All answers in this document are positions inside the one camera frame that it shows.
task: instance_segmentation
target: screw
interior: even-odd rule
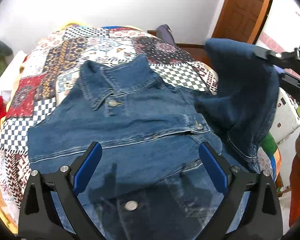
[[[34,171],[31,172],[31,176],[35,176],[35,175],[37,175],[37,174],[38,174],[38,171],[37,171],[37,170],[34,170]]]
[[[231,169],[233,172],[239,172],[241,170],[239,166],[232,166]]]
[[[67,165],[63,165],[61,168],[60,168],[60,171],[61,172],[66,172],[66,171],[68,171],[69,170],[69,166],[67,166]]]
[[[267,171],[267,170],[264,170],[262,173],[263,173],[263,175],[265,175],[265,176],[267,176],[267,177],[269,177],[269,176],[270,176],[270,172],[269,172],[269,171]]]

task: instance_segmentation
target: black and white checkered patch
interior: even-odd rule
[[[150,68],[157,72],[162,79],[173,86],[184,86],[190,89],[207,91],[208,88],[191,66],[187,64],[163,65],[150,64]]]
[[[66,29],[64,40],[88,36],[109,38],[109,29],[71,26]]]
[[[56,108],[56,98],[34,102],[31,117],[10,118],[3,124],[0,131],[0,149],[27,151],[28,129],[35,126]]]
[[[53,112],[56,109],[57,103],[56,98],[44,99],[37,102],[34,102],[33,109],[33,120],[41,122],[46,118],[47,115]]]

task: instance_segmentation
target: brown door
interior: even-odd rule
[[[214,38],[253,43],[270,0],[225,0],[213,32]]]

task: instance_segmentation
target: patchwork bedspread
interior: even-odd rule
[[[31,173],[27,131],[51,114],[69,93],[86,60],[110,67],[145,54],[165,82],[217,91],[217,80],[202,62],[157,37],[127,27],[71,26],[42,39],[28,56],[18,90],[0,131],[0,187],[15,221]]]

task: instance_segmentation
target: blue denim fabric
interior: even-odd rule
[[[60,106],[29,129],[30,167],[54,172],[98,141],[103,156],[78,198],[106,238],[195,238],[222,199],[200,165],[199,144],[208,141],[231,165],[248,163],[259,171],[258,144],[272,123],[279,81],[252,48],[230,40],[207,42],[219,76],[217,96],[166,84],[144,56],[116,68],[85,62]],[[121,104],[111,107],[111,99]],[[129,200],[143,205],[127,213],[122,208]],[[231,229],[246,200],[245,195]],[[60,204],[56,208],[71,229]],[[171,227],[178,229],[175,235]]]

